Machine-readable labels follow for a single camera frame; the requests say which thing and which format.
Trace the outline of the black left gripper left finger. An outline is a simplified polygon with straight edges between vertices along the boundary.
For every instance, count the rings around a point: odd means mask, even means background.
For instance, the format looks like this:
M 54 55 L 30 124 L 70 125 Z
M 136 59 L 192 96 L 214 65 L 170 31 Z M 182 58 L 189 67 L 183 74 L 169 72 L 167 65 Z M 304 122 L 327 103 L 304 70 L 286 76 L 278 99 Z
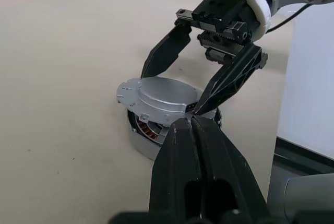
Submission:
M 150 211 L 199 211 L 200 168 L 190 123 L 176 120 L 154 161 Z

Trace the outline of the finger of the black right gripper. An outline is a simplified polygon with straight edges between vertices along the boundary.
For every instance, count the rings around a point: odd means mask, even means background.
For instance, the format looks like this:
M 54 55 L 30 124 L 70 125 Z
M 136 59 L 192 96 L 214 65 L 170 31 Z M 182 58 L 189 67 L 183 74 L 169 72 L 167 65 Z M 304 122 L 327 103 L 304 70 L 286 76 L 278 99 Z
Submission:
M 165 72 L 190 43 L 192 29 L 189 24 L 177 24 L 149 53 L 140 78 L 156 77 Z
M 252 43 L 243 47 L 234 59 L 225 63 L 209 80 L 194 107 L 194 114 L 203 115 L 234 96 L 255 70 L 266 65 L 267 59 L 268 55 L 261 47 Z

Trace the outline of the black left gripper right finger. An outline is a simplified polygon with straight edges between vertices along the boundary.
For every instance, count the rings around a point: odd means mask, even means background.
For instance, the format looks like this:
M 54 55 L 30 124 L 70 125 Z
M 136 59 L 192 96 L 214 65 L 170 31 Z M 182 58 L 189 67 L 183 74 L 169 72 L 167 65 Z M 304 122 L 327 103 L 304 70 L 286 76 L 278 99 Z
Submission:
M 192 128 L 208 207 L 267 208 L 248 162 L 219 126 L 207 118 L 193 118 Z

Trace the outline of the grey motor housing copper windings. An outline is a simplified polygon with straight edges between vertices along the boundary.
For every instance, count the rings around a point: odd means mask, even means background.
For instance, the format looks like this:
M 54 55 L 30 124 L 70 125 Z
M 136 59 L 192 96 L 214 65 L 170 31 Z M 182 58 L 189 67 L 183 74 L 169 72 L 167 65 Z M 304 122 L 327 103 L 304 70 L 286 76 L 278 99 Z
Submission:
M 145 157 L 155 160 L 161 149 L 175 142 L 180 151 L 190 153 L 196 147 L 191 126 L 196 102 L 181 110 L 171 107 L 157 108 L 132 102 L 127 106 L 130 139 L 133 146 Z

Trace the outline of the silver motor end cover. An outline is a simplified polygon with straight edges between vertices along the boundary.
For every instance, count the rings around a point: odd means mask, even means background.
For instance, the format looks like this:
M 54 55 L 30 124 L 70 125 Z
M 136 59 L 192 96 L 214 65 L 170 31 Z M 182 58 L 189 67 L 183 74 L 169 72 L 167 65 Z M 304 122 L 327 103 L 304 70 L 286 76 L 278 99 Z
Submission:
M 187 106 L 197 103 L 202 92 L 181 81 L 163 78 L 132 78 L 119 85 L 116 98 L 142 122 L 170 126 L 188 116 Z

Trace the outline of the silver robot body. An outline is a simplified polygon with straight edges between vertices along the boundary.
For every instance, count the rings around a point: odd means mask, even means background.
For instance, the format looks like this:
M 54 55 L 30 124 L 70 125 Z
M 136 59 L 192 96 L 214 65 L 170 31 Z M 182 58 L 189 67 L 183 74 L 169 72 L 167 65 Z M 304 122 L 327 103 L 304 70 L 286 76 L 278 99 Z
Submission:
M 334 173 L 307 175 L 287 181 L 283 209 L 289 223 L 303 210 L 334 210 Z

